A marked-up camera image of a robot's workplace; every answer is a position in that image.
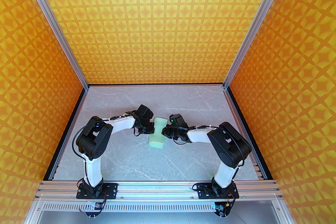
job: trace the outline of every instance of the green object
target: green object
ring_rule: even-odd
[[[156,117],[154,118],[154,133],[149,135],[148,145],[155,148],[162,148],[165,137],[162,134],[162,129],[167,125],[167,119]]]

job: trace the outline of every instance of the orange patterned wall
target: orange patterned wall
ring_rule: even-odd
[[[223,82],[262,0],[49,0],[91,84]]]
[[[36,0],[0,0],[0,222],[22,223],[82,86]]]
[[[336,0],[275,0],[230,87],[297,223],[336,223]]]

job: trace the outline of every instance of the yellow geometric pattern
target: yellow geometric pattern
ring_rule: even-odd
[[[48,0],[91,84],[223,82],[262,0]]]
[[[23,223],[81,90],[36,0],[0,0],[1,223]]]
[[[230,87],[297,223],[336,223],[336,0],[275,0]]]

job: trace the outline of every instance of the white marble texture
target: white marble texture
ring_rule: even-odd
[[[154,117],[180,113],[189,126],[227,121],[237,128],[220,85],[92,86],[54,180],[83,177],[83,161],[72,152],[71,141],[92,116],[111,117],[136,110],[141,104],[151,109]],[[176,145],[166,138],[163,149],[157,149],[148,145],[148,135],[135,137],[133,129],[127,129],[111,136],[102,156],[102,175],[104,180],[115,181],[210,180],[219,162],[211,144]],[[250,158],[235,179],[258,180]]]

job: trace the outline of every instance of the green foam block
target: green foam block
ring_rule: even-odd
[[[162,134],[162,129],[167,125],[166,118],[154,118],[154,133],[149,135],[148,145],[155,148],[162,148],[165,137]]]

